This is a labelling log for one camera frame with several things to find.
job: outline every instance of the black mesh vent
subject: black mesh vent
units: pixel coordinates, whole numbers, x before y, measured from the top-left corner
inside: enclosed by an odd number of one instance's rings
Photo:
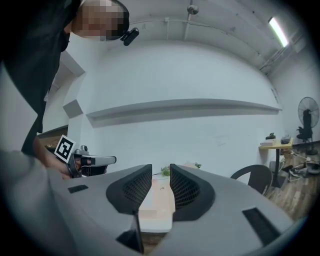
[[[146,171],[123,186],[124,196],[139,208],[152,185],[152,171]]]
[[[75,192],[86,190],[87,188],[88,187],[86,185],[82,184],[82,185],[68,187],[68,190],[69,190],[70,194],[72,194],[72,193],[75,193]]]
[[[170,185],[176,210],[191,204],[200,193],[197,183],[177,171],[172,173]]]
[[[175,202],[174,222],[199,219],[215,201],[215,191],[210,183],[186,170],[170,164],[170,187]]]
[[[106,197],[119,213],[135,215],[152,185],[152,165],[146,164],[109,185]]]

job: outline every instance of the ceiling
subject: ceiling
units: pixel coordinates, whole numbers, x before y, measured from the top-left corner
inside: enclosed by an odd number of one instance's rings
[[[130,12],[131,28],[137,27],[140,31],[133,44],[139,41],[184,40],[190,0],[121,1]],[[198,6],[199,13],[190,18],[186,41],[233,53],[254,67],[262,68],[265,74],[271,70],[268,65],[274,62],[272,57],[285,54],[268,23],[269,19],[276,17],[288,38],[298,29],[292,14],[271,0],[192,2]],[[114,41],[108,42],[107,47],[113,49],[121,45],[121,41]]]

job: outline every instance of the black sleeve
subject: black sleeve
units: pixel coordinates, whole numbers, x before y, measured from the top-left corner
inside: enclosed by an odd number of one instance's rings
[[[14,85],[38,115],[22,147],[22,152],[34,156],[33,141],[37,132],[43,131],[44,98],[69,42],[70,35],[64,28],[76,16],[80,0],[44,0],[31,5],[36,10],[27,23],[14,30],[17,35],[6,49],[3,62]]]

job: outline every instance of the small plant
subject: small plant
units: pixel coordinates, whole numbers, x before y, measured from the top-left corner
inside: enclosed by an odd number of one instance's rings
[[[162,176],[170,176],[170,167],[166,166],[161,168],[161,174]]]
[[[194,165],[200,169],[202,164],[195,162]]]
[[[266,140],[271,140],[271,139],[275,139],[275,138],[276,138],[276,136],[275,136],[274,132],[271,132],[268,137],[265,137]]]

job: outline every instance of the wooden floor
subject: wooden floor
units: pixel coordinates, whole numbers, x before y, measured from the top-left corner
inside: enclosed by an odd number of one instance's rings
[[[320,153],[320,145],[316,144],[315,148]],[[306,157],[305,147],[293,149],[294,152]],[[312,159],[319,161],[319,155],[310,156]],[[286,159],[285,166],[297,166],[304,163],[304,159],[294,156],[292,159]],[[280,172],[281,176],[288,176],[284,171]],[[309,175],[308,178],[301,178],[296,181],[283,184],[282,188],[272,187],[266,197],[286,212],[294,221],[308,215],[313,203],[320,192],[320,176]]]

